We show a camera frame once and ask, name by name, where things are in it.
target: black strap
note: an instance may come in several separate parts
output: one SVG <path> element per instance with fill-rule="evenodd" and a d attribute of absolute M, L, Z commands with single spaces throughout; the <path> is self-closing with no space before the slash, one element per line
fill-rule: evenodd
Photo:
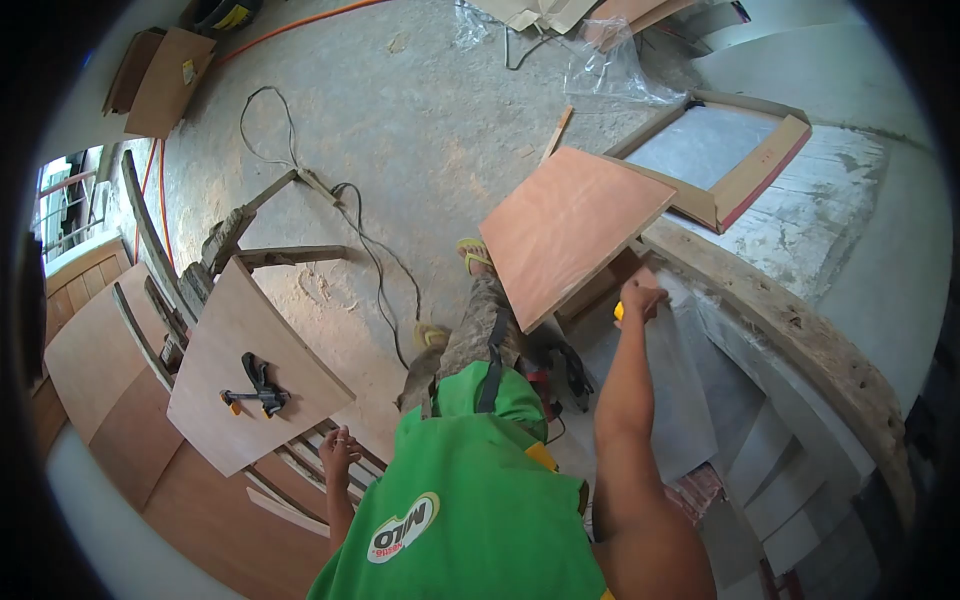
<path fill-rule="evenodd" d="M 496 322 L 493 331 L 487 340 L 490 349 L 490 366 L 487 367 L 487 376 L 483 380 L 483 390 L 477 402 L 477 413 L 492 413 L 496 393 L 500 388 L 500 374 L 503 372 L 503 360 L 500 358 L 500 344 L 507 337 L 507 325 L 510 323 L 510 311 L 506 308 L 496 309 Z"/>

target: wood scrap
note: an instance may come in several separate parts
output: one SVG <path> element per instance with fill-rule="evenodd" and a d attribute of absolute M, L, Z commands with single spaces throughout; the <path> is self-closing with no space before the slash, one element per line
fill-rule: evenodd
<path fill-rule="evenodd" d="M 564 109 L 564 114 L 560 116 L 560 121 L 557 122 L 557 129 L 553 131 L 553 135 L 550 136 L 550 141 L 546 143 L 546 149 L 543 150 L 543 158 L 540 159 L 540 164 L 546 162 L 550 155 L 553 154 L 553 151 L 557 148 L 557 142 L 560 141 L 560 136 L 564 134 L 564 129 L 566 129 L 566 122 L 570 120 L 570 115 L 573 114 L 573 105 L 567 105 Z"/>
<path fill-rule="evenodd" d="M 318 536 L 323 536 L 329 539 L 330 526 L 326 523 L 321 523 L 318 520 L 314 520 L 303 513 L 299 513 L 294 509 L 291 509 L 290 507 L 283 506 L 279 502 L 268 498 L 252 488 L 247 488 L 247 496 L 250 498 L 250 502 L 262 509 L 265 509 L 267 512 L 279 516 L 283 520 L 289 521 L 298 527 L 302 527 L 309 532 L 317 534 Z"/>
<path fill-rule="evenodd" d="M 826 397 L 883 475 L 904 528 L 916 498 L 903 444 L 903 418 L 880 371 L 826 319 L 756 267 L 704 238 L 657 219 L 642 241 L 704 282 L 790 357 Z"/>

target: flip flop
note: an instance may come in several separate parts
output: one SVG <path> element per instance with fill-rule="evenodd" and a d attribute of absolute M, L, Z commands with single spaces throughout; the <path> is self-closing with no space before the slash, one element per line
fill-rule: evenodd
<path fill-rule="evenodd" d="M 484 248 L 487 247 L 486 244 L 484 244 L 483 242 L 481 242 L 475 237 L 465 237 L 464 239 L 457 242 L 456 250 L 460 250 L 465 246 L 483 246 Z M 467 273 L 470 272 L 470 260 L 476 260 L 476 261 L 482 262 L 485 265 L 488 265 L 489 267 L 496 268 L 493 266 L 493 263 L 490 262 L 488 258 L 484 258 L 483 256 L 478 256 L 473 252 L 467 252 L 467 255 L 464 256 L 464 266 L 467 268 Z"/>
<path fill-rule="evenodd" d="M 441 327 L 430 323 L 417 323 L 414 325 L 414 343 L 420 350 L 429 348 L 435 339 L 449 339 L 450 334 Z"/>

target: plastic bag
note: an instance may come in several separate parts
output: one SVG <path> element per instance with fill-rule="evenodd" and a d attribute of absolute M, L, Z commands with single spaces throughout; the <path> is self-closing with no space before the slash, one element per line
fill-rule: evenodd
<path fill-rule="evenodd" d="M 457 34 L 453 43 L 461 50 L 469 50 L 482 43 L 500 22 L 464 0 L 453 0 L 453 10 L 457 20 Z"/>
<path fill-rule="evenodd" d="M 686 95 L 659 84 L 640 69 L 634 34 L 623 16 L 584 20 L 570 48 L 564 93 L 595 99 L 671 105 Z"/>

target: cardboard box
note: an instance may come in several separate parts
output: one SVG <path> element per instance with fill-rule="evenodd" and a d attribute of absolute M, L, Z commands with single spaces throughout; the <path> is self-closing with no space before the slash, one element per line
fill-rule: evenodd
<path fill-rule="evenodd" d="M 136 34 L 113 78 L 104 115 L 127 114 L 124 132 L 166 139 L 213 60 L 215 43 L 176 27 Z"/>
<path fill-rule="evenodd" d="M 676 180 L 623 160 L 693 106 L 727 108 L 778 118 L 780 123 L 743 160 L 709 190 Z M 673 110 L 651 119 L 604 153 L 616 162 L 666 183 L 679 193 L 674 208 L 704 226 L 723 233 L 754 203 L 810 138 L 810 121 L 798 108 L 737 94 L 694 90 Z"/>

